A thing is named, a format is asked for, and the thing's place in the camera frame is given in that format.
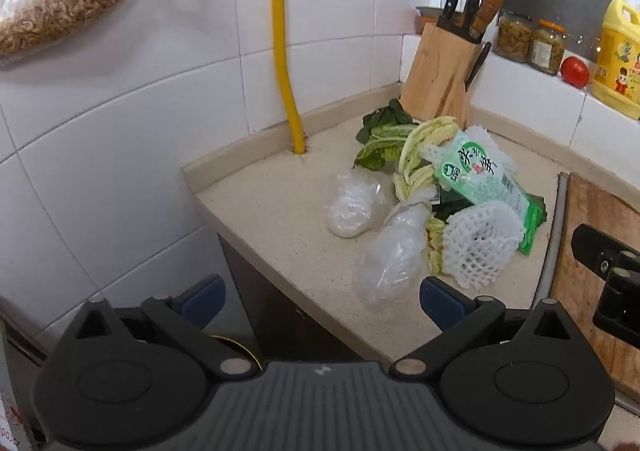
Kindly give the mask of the yellow cabbage leaves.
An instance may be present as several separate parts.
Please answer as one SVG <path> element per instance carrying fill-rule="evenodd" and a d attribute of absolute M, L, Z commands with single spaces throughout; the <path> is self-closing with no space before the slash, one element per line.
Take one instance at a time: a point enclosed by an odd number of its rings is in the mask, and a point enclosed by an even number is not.
<path fill-rule="evenodd" d="M 442 160 L 443 145 L 449 144 L 459 131 L 454 118 L 443 116 L 420 123 L 407 137 L 400 152 L 393 183 L 397 199 L 406 205 L 422 205 L 430 216 L 424 223 L 426 266 L 433 275 L 442 273 L 442 234 L 445 222 L 435 218 L 434 200 L 438 185 L 436 168 Z"/>

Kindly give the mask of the wooden knife block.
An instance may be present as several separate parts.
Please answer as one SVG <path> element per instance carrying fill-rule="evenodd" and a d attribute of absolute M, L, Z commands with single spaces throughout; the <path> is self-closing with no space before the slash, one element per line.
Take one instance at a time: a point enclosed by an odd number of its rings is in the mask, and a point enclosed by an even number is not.
<path fill-rule="evenodd" d="M 452 116 L 461 128 L 468 125 L 471 97 L 465 89 L 480 45 L 469 43 L 434 24 L 426 24 L 400 103 L 413 119 L 428 121 Z"/>

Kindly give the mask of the clear plastic bag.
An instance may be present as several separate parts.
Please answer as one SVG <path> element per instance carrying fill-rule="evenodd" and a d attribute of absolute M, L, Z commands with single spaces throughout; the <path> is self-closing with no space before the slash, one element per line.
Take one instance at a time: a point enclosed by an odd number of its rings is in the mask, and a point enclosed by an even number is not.
<path fill-rule="evenodd" d="M 326 201 L 326 228 L 342 239 L 378 229 L 395 205 L 390 176 L 355 167 L 335 174 Z"/>
<path fill-rule="evenodd" d="M 364 304 L 393 301 L 423 275 L 426 224 L 431 216 L 431 205 L 425 202 L 401 202 L 390 211 L 362 253 L 352 281 Z"/>

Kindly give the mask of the green snack wrapper bag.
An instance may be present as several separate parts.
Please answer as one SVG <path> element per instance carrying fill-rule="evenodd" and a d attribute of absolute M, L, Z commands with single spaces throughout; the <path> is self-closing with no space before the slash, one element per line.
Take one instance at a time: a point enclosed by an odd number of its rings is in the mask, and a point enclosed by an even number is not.
<path fill-rule="evenodd" d="M 501 201 L 518 214 L 525 234 L 518 250 L 528 255 L 538 228 L 546 221 L 544 200 L 535 199 L 485 148 L 459 130 L 442 157 L 435 173 L 438 182 L 456 191 L 473 205 Z"/>

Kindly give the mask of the yellow oil bottle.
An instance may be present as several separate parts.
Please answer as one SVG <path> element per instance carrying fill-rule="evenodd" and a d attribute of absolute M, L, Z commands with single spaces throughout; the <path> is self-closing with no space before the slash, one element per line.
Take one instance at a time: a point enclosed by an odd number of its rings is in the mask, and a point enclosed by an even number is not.
<path fill-rule="evenodd" d="M 592 93 L 610 108 L 638 121 L 639 11 L 624 0 L 612 0 L 602 22 L 600 52 Z"/>

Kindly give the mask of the glass jar of pickles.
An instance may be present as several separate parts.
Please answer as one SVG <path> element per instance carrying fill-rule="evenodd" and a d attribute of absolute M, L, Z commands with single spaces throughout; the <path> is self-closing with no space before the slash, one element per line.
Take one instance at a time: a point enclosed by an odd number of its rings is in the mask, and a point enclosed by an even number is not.
<path fill-rule="evenodd" d="M 495 51 L 506 59 L 525 62 L 533 37 L 533 20 L 529 16 L 505 10 L 498 21 Z"/>

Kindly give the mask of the white foam fruit net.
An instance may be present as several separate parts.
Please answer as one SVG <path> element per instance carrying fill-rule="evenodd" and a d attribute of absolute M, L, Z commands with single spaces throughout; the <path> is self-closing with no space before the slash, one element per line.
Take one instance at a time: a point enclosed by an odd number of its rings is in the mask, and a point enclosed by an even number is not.
<path fill-rule="evenodd" d="M 462 289 L 491 285 L 506 269 L 525 234 L 512 208 L 490 201 L 463 208 L 442 233 L 442 271 Z"/>

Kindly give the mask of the wooden cutting board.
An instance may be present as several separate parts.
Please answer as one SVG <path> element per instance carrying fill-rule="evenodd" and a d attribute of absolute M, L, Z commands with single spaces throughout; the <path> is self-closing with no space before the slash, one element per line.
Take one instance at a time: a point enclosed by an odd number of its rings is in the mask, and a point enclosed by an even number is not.
<path fill-rule="evenodd" d="M 608 371 L 615 388 L 639 400 L 639 350 L 603 332 L 592 323 L 604 281 L 573 256 L 573 231 L 588 224 L 627 245 L 639 247 L 639 213 L 614 194 L 584 178 L 568 176 L 563 237 L 551 286 Z"/>

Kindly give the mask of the yellow gas pipe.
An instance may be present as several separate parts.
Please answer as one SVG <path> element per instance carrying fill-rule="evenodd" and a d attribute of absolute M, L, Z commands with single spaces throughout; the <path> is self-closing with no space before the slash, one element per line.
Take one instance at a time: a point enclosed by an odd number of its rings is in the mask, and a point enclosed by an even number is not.
<path fill-rule="evenodd" d="M 286 44 L 285 0 L 271 0 L 273 62 L 283 109 L 290 130 L 292 151 L 295 154 L 306 152 L 306 138 L 300 118 L 290 74 L 288 73 L 288 44 Z"/>

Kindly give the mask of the black kitchen scissors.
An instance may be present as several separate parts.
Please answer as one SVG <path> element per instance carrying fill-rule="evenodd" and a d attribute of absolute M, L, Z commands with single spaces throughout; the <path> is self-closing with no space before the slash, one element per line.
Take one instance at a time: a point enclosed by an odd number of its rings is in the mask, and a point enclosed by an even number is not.
<path fill-rule="evenodd" d="M 491 42 L 486 42 L 483 45 L 482 49 L 480 50 L 480 53 L 478 54 L 477 58 L 475 59 L 474 64 L 472 65 L 472 68 L 468 76 L 465 78 L 465 81 L 464 81 L 465 90 L 469 90 L 471 88 L 478 72 L 480 72 L 480 68 L 483 67 L 483 64 L 487 59 L 490 51 L 491 51 Z"/>

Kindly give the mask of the dark green leafy vegetable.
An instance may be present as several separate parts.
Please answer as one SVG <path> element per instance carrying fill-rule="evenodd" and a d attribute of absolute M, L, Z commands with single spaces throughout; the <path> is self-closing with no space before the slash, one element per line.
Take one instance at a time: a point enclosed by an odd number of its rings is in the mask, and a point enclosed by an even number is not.
<path fill-rule="evenodd" d="M 387 106 L 364 115 L 356 135 L 361 148 L 354 166 L 384 172 L 387 167 L 397 164 L 407 138 L 416 127 L 418 124 L 398 99 L 392 99 Z"/>

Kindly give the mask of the red tomato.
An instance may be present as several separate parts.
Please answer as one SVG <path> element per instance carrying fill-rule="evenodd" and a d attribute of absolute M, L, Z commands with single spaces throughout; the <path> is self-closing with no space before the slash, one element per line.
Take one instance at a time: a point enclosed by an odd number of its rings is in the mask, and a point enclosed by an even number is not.
<path fill-rule="evenodd" d="M 587 64 L 575 56 L 566 57 L 560 67 L 562 80 L 578 89 L 589 83 L 590 72 Z"/>

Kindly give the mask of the wooden handled cleaver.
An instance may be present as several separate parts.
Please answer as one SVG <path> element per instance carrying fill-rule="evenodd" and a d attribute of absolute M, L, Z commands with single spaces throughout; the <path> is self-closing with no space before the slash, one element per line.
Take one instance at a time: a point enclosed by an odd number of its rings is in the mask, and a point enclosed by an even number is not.
<path fill-rule="evenodd" d="M 503 0 L 482 0 L 480 8 L 471 23 L 470 37 L 475 43 L 479 43 L 483 38 L 491 21 L 494 20 L 502 7 Z"/>

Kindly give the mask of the small bowl on ledge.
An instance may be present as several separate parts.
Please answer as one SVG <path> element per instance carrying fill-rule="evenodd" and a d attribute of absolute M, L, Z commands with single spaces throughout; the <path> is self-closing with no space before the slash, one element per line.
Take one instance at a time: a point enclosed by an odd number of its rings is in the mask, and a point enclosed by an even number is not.
<path fill-rule="evenodd" d="M 434 24 L 436 26 L 438 18 L 442 14 L 442 8 L 438 7 L 418 7 L 416 8 L 418 15 L 416 16 L 416 34 L 421 35 L 424 30 L 424 26 L 427 24 Z"/>

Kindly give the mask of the orange lid pickle jar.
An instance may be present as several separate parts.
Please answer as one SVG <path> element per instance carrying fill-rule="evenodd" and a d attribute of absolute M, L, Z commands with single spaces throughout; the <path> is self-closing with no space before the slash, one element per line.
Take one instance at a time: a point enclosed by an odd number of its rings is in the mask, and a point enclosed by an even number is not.
<path fill-rule="evenodd" d="M 558 74 L 565 52 L 564 40 L 564 26 L 539 19 L 532 34 L 529 64 L 549 75 Z"/>

